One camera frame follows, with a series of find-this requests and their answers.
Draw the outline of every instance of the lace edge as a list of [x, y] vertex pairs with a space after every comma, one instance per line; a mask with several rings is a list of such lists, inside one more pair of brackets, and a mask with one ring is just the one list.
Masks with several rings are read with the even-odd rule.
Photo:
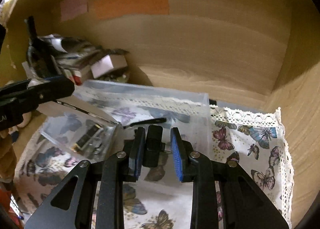
[[211, 119], [217, 121], [237, 123], [240, 125], [275, 127], [278, 125], [278, 119], [275, 113], [253, 113], [239, 109], [230, 109], [228, 107], [218, 107], [210, 105]]
[[294, 180], [293, 180], [293, 175], [294, 175], [294, 168], [292, 166], [292, 158], [291, 158], [291, 154], [289, 152], [289, 145], [287, 143], [287, 140], [284, 138], [285, 137], [285, 127], [281, 122], [281, 108], [277, 108], [276, 112], [275, 112], [275, 116], [278, 120], [278, 125], [280, 130], [282, 130], [282, 132], [279, 132], [280, 134], [280, 139], [282, 139], [283, 143], [284, 143], [284, 151], [285, 151], [285, 157], [286, 157], [286, 166], [288, 169], [291, 170], [291, 173], [287, 173], [287, 185], [290, 185], [290, 196], [289, 196], [289, 212], [288, 212], [288, 225], [289, 228], [292, 228], [292, 223], [291, 223], [291, 212], [292, 212], [292, 191], [293, 191], [293, 187], [294, 187]]

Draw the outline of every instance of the black clamp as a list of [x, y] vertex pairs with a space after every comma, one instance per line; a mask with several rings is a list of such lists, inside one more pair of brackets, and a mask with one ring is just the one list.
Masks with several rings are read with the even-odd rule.
[[[91, 228], [98, 181], [101, 184], [96, 229], [124, 229], [123, 182], [136, 182], [143, 163], [155, 163], [148, 158], [161, 151], [161, 129], [155, 125], [148, 128], [147, 140], [154, 145], [146, 145], [145, 130], [139, 127], [135, 139], [126, 141], [123, 150], [107, 160], [78, 163], [34, 212], [25, 229]], [[171, 129], [171, 144], [178, 178], [183, 183], [193, 182], [190, 229], [219, 228], [215, 181], [220, 186], [225, 229], [289, 228], [238, 163], [211, 161], [194, 151], [190, 142], [182, 140], [178, 128]]]
[[28, 87], [31, 79], [6, 85], [0, 89], [0, 130], [23, 122], [23, 113], [39, 104], [71, 96], [73, 82], [63, 75], [44, 79], [45, 83]]

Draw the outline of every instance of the metal screw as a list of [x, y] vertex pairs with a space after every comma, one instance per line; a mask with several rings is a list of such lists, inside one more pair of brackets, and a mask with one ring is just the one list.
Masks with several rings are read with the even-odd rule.
[[123, 158], [123, 157], [125, 157], [127, 154], [124, 152], [124, 151], [120, 151], [120, 152], [118, 152], [117, 153], [117, 157], [118, 158]]
[[193, 152], [190, 153], [190, 156], [193, 157], [193, 158], [198, 158], [198, 157], [200, 157], [200, 153], [197, 152], [197, 151], [193, 151]]
[[236, 161], [234, 161], [234, 160], [229, 160], [229, 161], [228, 161], [228, 165], [229, 165], [230, 167], [236, 167], [236, 166], [238, 165], [238, 163], [236, 163]]
[[80, 167], [86, 167], [87, 165], [89, 165], [89, 161], [88, 160], [82, 160], [80, 162]]

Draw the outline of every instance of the small white box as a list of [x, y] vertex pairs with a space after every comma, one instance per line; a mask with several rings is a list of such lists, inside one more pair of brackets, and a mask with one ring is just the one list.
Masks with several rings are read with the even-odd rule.
[[104, 74], [127, 66], [127, 61], [125, 60], [125, 57], [123, 55], [110, 54], [91, 65], [91, 71], [93, 74], [93, 78], [96, 79]]

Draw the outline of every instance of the butterfly print fabric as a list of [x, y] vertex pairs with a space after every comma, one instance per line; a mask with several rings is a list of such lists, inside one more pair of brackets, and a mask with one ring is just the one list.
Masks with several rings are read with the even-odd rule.
[[275, 127], [215, 120], [212, 121], [212, 145], [212, 160], [239, 163], [276, 207], [282, 208], [279, 141]]
[[141, 226], [143, 229], [171, 229], [173, 228], [172, 219], [169, 219], [169, 215], [166, 211], [161, 210], [159, 215], [156, 216], [151, 223], [145, 223]]
[[147, 213], [144, 205], [136, 198], [136, 190], [128, 185], [124, 184], [122, 187], [123, 193], [123, 207], [127, 212], [132, 212], [138, 215], [145, 215]]
[[131, 112], [129, 107], [123, 107], [120, 109], [116, 109], [112, 112], [112, 115], [115, 116], [119, 116], [120, 117], [120, 122], [122, 125], [127, 125], [132, 119], [135, 118], [136, 113], [135, 112]]
[[227, 130], [225, 127], [221, 128], [220, 130], [215, 130], [213, 132], [213, 137], [216, 138], [219, 143], [218, 143], [218, 147], [222, 150], [232, 150], [235, 147], [233, 146], [233, 144], [231, 144], [229, 142], [229, 140], [227, 140]]

